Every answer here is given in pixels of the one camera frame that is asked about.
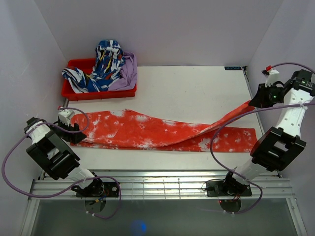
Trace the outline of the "red plastic bin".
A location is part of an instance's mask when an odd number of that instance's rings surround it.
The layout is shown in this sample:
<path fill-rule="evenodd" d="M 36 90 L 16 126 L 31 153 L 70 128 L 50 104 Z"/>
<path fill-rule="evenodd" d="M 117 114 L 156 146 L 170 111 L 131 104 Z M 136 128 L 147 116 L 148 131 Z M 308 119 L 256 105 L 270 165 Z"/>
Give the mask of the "red plastic bin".
<path fill-rule="evenodd" d="M 67 64 L 70 67 L 77 67 L 85 73 L 91 73 L 95 65 L 95 59 L 72 59 Z M 137 91 L 137 85 L 129 90 L 122 91 L 105 91 L 105 92 L 91 92 L 91 93 L 75 93 L 70 86 L 68 80 L 64 80 L 61 95 L 69 101 L 85 101 L 85 100 L 98 100 L 98 99 L 112 99 L 112 98 L 129 98 L 134 97 Z"/>

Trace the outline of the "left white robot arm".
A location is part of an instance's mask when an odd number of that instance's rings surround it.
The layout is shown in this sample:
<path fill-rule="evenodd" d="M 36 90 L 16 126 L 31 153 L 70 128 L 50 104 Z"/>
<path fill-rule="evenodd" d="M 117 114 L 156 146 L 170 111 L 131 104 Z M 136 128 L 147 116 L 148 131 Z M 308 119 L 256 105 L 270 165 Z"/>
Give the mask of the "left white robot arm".
<path fill-rule="evenodd" d="M 86 135 L 79 131 L 77 123 L 66 125 L 58 120 L 57 125 L 63 130 L 46 125 L 45 120 L 40 118 L 29 119 L 24 132 L 33 131 L 28 135 L 32 145 L 26 149 L 27 154 L 54 180 L 81 180 L 71 187 L 77 194 L 83 197 L 100 196 L 104 192 L 102 180 L 80 166 L 80 158 L 67 144 L 78 144 Z"/>

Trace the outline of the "red white tie-dye trousers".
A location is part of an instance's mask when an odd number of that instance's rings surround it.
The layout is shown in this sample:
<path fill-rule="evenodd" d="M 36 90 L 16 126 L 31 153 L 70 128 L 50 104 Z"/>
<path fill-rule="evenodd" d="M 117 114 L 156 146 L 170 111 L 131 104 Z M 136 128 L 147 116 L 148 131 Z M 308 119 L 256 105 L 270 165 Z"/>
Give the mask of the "red white tie-dye trousers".
<path fill-rule="evenodd" d="M 89 118 L 86 138 L 79 147 L 188 152 L 250 152 L 256 143 L 254 128 L 224 127 L 230 119 L 254 110 L 245 102 L 212 124 L 186 123 L 150 117 L 133 110 L 76 114 L 72 124 L 81 128 Z"/>

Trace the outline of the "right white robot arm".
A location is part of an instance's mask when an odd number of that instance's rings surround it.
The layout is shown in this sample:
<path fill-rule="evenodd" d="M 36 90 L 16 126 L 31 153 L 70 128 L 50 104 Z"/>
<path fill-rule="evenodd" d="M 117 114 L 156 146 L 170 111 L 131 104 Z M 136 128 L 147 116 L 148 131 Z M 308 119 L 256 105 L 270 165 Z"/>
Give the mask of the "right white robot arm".
<path fill-rule="evenodd" d="M 315 85 L 311 82 L 312 73 L 301 69 L 282 83 L 279 72 L 271 66 L 262 73 L 266 82 L 259 84 L 258 90 L 249 105 L 255 108 L 271 108 L 284 104 L 276 126 L 272 126 L 253 146 L 244 165 L 228 172 L 222 183 L 227 195 L 241 195 L 249 188 L 249 182 L 265 172 L 284 170 L 306 147 L 301 139 L 301 124 L 315 96 Z"/>

